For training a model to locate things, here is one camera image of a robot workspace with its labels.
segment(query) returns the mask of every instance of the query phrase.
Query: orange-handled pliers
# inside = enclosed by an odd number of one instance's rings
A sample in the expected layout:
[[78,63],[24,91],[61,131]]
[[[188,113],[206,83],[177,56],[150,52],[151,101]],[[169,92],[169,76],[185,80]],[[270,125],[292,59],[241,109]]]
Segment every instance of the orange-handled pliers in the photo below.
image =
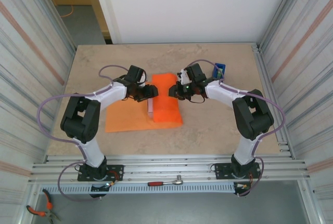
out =
[[32,213],[33,215],[39,215],[39,216],[42,216],[42,217],[47,217],[48,218],[48,221],[53,224],[53,220],[52,218],[56,218],[57,220],[60,221],[60,219],[58,218],[58,216],[56,216],[52,211],[51,209],[53,208],[53,204],[51,202],[51,196],[50,194],[47,192],[46,189],[43,189],[43,193],[45,194],[46,196],[46,208],[47,210],[44,212],[44,211],[36,211],[34,210],[31,206],[27,205],[27,210]]

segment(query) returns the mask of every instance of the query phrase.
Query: doorway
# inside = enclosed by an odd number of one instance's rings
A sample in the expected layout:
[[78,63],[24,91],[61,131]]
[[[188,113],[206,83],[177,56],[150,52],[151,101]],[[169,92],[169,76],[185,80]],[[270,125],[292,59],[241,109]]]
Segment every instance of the doorway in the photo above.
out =
[[76,45],[112,44],[99,0],[52,0]]

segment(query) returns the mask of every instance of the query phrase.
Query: orange object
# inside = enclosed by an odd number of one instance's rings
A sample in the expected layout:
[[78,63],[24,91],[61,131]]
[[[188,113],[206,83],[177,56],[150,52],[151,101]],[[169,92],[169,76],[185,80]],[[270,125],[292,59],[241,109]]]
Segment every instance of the orange object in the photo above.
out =
[[133,99],[117,101],[106,110],[105,132],[131,130],[167,129],[183,124],[178,100],[169,97],[169,88],[177,81],[172,73],[152,76],[152,84],[158,89],[159,96],[153,98],[153,118],[148,116],[147,101]]
[[49,218],[51,218],[52,216],[56,217],[58,219],[58,217],[51,212],[51,209],[53,208],[53,204],[51,202],[51,196],[50,196],[50,193],[46,190],[46,189],[43,189],[43,193],[45,194],[46,196],[46,208],[47,208],[47,211],[36,211],[34,210],[31,206],[27,205],[26,208],[27,210],[33,214],[33,215],[39,215],[39,216],[42,216],[42,217],[45,217],[45,216],[48,216]]
[[72,11],[69,14],[67,14],[67,15],[60,15],[60,17],[64,18],[64,17],[70,16],[74,12],[73,5],[71,5],[71,7],[72,7]]

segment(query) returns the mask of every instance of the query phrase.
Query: gray floor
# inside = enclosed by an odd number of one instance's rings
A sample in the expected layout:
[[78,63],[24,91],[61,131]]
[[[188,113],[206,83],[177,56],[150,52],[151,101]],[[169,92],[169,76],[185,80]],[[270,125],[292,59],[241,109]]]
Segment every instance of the gray floor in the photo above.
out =
[[[55,224],[309,223],[296,181],[261,182],[249,196],[239,199],[230,193],[124,194],[77,203],[53,195],[53,202],[62,220]],[[41,195],[38,209],[44,209],[44,204]],[[32,223],[49,222],[35,216]]]
[[[92,6],[73,6],[71,15],[62,18],[76,45],[105,45]],[[71,12],[71,6],[57,6],[60,15]]]

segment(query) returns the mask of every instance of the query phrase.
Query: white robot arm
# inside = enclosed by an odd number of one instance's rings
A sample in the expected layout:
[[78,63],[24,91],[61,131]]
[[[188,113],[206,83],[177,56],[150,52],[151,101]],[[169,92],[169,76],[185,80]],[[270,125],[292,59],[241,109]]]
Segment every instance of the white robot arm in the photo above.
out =
[[100,112],[128,97],[141,102],[157,96],[157,88],[145,85],[145,79],[145,71],[132,65],[126,75],[113,80],[112,87],[106,86],[95,91],[93,96],[70,98],[60,128],[84,151],[86,163],[82,169],[89,180],[103,180],[107,173],[107,160],[96,140]]
[[180,79],[169,89],[169,96],[179,100],[191,100],[191,96],[201,95],[233,108],[241,137],[238,148],[232,156],[232,174],[235,178],[247,175],[254,166],[253,154],[260,136],[268,132],[274,124],[267,103],[249,96],[254,94],[262,96],[261,92],[256,89],[239,90],[225,84],[221,86],[215,78],[206,78],[197,63],[181,70],[178,76]]

